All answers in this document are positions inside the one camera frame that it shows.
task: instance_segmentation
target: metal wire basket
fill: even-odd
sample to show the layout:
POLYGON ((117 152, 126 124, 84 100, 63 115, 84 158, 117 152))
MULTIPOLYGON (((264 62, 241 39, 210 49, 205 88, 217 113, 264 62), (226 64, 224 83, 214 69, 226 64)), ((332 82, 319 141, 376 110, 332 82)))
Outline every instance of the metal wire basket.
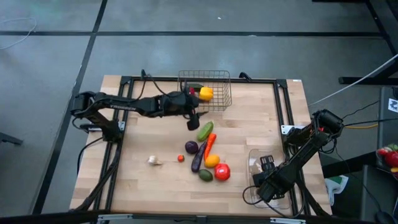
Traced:
POLYGON ((178 89, 180 85, 196 83, 213 90, 210 101, 199 103, 198 112, 224 111, 232 105, 231 76, 222 70, 181 70, 178 73, 178 89))

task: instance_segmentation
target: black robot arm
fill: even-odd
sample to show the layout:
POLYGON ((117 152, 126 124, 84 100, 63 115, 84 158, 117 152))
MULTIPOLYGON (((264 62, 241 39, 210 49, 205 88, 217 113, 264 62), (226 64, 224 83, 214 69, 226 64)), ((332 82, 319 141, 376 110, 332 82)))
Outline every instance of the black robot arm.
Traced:
POLYGON ((317 215, 327 215, 313 200, 309 191, 298 178, 298 171, 317 153, 321 147, 340 136, 343 130, 343 120, 328 110, 313 114, 311 124, 303 129, 292 128, 284 136, 284 144, 301 147, 289 160, 279 166, 253 175, 257 194, 265 202, 270 202, 276 195, 284 195, 294 184, 297 184, 309 198, 308 202, 317 215))
POLYGON ((104 141, 118 142, 121 139, 118 121, 106 119, 98 110, 111 108, 135 111, 149 118, 183 115, 189 119, 188 129, 194 130, 199 127, 199 114, 195 112, 198 105, 198 98, 189 95, 186 91, 172 91, 168 94, 140 99, 87 91, 78 94, 73 99, 71 114, 76 118, 86 118, 101 128, 104 141))

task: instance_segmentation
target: gray floor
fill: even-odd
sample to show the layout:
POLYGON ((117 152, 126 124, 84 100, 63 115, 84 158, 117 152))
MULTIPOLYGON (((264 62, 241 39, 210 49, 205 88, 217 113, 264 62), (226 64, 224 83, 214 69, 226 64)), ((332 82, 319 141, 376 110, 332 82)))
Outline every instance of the gray floor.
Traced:
MULTIPOLYGON (((100 0, 2 1, 0 21, 35 17, 36 30, 90 31, 100 0)), ((390 26, 397 24, 387 21, 390 26)), ((31 23, 0 24, 26 30, 31 23)), ((100 30, 128 31, 319 31, 374 32, 364 4, 291 1, 109 0, 100 30)), ((0 36, 0 47, 20 37, 0 36)), ((29 213, 54 137, 80 69, 88 37, 28 37, 0 50, 0 131, 24 144, 0 145, 0 216, 29 213)), ((382 39, 309 37, 97 37, 81 91, 98 91, 103 75, 176 75, 179 70, 245 71, 258 78, 302 79, 312 103, 342 88, 340 76, 361 77, 392 55, 382 39)), ((313 107, 343 116, 379 98, 378 86, 354 86, 313 107)), ((377 118, 377 106, 348 122, 377 118)), ((375 150, 376 129, 344 130, 338 150, 345 158, 375 150)), ((68 210, 76 159, 86 134, 69 128, 44 212, 68 210)))

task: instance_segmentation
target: wooden table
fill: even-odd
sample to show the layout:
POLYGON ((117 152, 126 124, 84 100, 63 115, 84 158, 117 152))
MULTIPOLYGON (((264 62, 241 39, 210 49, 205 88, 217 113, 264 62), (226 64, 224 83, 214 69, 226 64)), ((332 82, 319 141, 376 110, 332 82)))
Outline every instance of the wooden table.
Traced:
MULTIPOLYGON (((121 77, 104 77, 101 91, 118 94, 121 77)), ((177 89, 175 82, 157 82, 165 91, 177 89)), ((303 85, 300 80, 287 80, 292 112, 296 125, 310 122, 303 85)), ((133 98, 139 96, 142 82, 134 82, 133 98)), ((246 205, 242 191, 248 184, 248 155, 252 149, 269 151, 275 161, 283 158, 275 96, 270 84, 232 83, 232 106, 224 112, 210 112, 200 120, 201 124, 212 120, 217 140, 211 154, 218 154, 221 161, 231 168, 231 178, 226 182, 204 182, 191 172, 193 156, 184 150, 188 140, 195 140, 197 131, 188 131, 187 120, 181 116, 145 118, 130 112, 124 135, 116 187, 111 211, 114 213, 148 213, 178 215, 241 215, 272 216, 278 214, 268 208, 246 205), (185 162, 177 162, 177 155, 184 154, 185 162), (146 162, 156 155, 164 163, 152 167, 146 162)), ((152 82, 147 82, 145 96, 160 94, 152 82)), ((287 115, 283 92, 280 90, 284 120, 287 115)), ((113 110, 101 113, 112 118, 113 110)), ((90 133, 87 142, 101 136, 90 133)), ((97 184, 103 163, 106 142, 89 147, 83 156, 70 208, 79 206, 97 184)), ((304 166, 305 183, 315 200, 331 213, 325 181, 318 154, 304 166)), ((104 208, 108 186, 103 190, 100 208, 104 208)), ((296 189, 298 207, 300 194, 296 189)), ((291 215, 291 209, 281 209, 291 215)))

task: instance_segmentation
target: table leg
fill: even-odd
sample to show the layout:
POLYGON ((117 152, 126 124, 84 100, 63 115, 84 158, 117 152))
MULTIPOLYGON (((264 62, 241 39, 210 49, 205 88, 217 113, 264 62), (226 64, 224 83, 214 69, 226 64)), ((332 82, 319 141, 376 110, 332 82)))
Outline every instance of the table leg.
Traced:
POLYGON ((13 143, 13 144, 16 144, 16 145, 21 145, 22 144, 22 140, 20 140, 18 138, 14 138, 14 137, 9 136, 8 134, 4 134, 4 133, 0 133, 0 141, 9 142, 9 143, 13 143))

